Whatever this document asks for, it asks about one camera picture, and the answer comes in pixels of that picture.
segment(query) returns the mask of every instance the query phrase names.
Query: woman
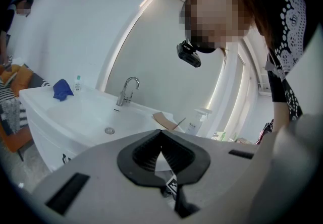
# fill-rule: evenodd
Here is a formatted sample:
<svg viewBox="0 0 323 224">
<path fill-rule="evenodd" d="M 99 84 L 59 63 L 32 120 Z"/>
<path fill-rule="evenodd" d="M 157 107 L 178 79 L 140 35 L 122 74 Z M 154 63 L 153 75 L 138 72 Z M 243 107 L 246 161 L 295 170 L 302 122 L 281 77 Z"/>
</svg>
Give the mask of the woman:
<svg viewBox="0 0 323 224">
<path fill-rule="evenodd" d="M 203 52 L 237 42 L 256 26 L 268 46 L 268 77 L 274 102 L 273 131 L 302 115 L 285 77 L 302 56 L 318 25 L 317 0 L 185 0 L 181 17 L 187 38 Z"/>
<path fill-rule="evenodd" d="M 7 32 L 10 29 L 15 13 L 17 13 L 18 15 L 25 15 L 27 17 L 30 14 L 31 6 L 33 2 L 34 0 L 14 0 L 8 7 L 6 14 L 4 16 L 4 22 L 1 25 L 0 64 L 8 63 L 6 36 L 7 36 Z"/>
</svg>

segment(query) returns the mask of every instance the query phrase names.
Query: chrome faucet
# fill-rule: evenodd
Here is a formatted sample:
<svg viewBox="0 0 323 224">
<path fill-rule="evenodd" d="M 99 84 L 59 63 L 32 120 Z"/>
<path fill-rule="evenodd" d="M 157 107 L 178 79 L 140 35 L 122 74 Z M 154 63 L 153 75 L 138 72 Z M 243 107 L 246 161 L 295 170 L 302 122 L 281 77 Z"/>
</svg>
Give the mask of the chrome faucet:
<svg viewBox="0 0 323 224">
<path fill-rule="evenodd" d="M 137 82 L 137 89 L 139 89 L 139 80 L 137 77 L 130 77 L 129 79 L 127 79 L 125 85 L 123 86 L 123 90 L 120 92 L 120 95 L 118 97 L 118 101 L 117 101 L 118 106 L 122 106 L 124 101 L 130 103 L 133 91 L 131 92 L 131 96 L 126 98 L 126 89 L 127 89 L 128 83 L 131 80 L 135 80 Z"/>
</svg>

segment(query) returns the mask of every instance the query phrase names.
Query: handle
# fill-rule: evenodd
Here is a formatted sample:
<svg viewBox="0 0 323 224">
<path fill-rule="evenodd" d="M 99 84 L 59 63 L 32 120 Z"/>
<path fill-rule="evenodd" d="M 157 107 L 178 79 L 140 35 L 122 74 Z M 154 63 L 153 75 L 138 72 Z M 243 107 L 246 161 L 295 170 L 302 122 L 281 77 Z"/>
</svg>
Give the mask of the handle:
<svg viewBox="0 0 323 224">
<path fill-rule="evenodd" d="M 63 161 L 63 163 L 64 163 L 64 164 L 66 164 L 66 162 L 65 162 L 65 158 L 66 158 L 66 155 L 63 153 L 62 161 Z"/>
<path fill-rule="evenodd" d="M 132 95 L 133 95 L 133 91 L 131 91 L 131 96 L 130 97 L 127 97 L 125 100 L 126 102 L 130 103 L 131 101 L 131 98 L 132 98 Z"/>
</svg>

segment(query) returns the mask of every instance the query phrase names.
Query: cardboard piece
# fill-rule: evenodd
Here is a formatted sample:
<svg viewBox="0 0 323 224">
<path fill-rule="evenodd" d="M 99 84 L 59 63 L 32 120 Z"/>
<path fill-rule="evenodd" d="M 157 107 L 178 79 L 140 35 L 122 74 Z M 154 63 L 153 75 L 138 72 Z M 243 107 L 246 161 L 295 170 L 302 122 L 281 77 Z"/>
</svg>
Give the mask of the cardboard piece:
<svg viewBox="0 0 323 224">
<path fill-rule="evenodd" d="M 173 122 L 169 121 L 163 114 L 163 112 L 158 112 L 153 114 L 153 117 L 155 118 L 155 120 L 161 124 L 162 126 L 164 126 L 166 129 L 168 130 L 173 130 L 175 129 L 175 127 L 177 126 L 176 124 L 174 124 Z"/>
</svg>

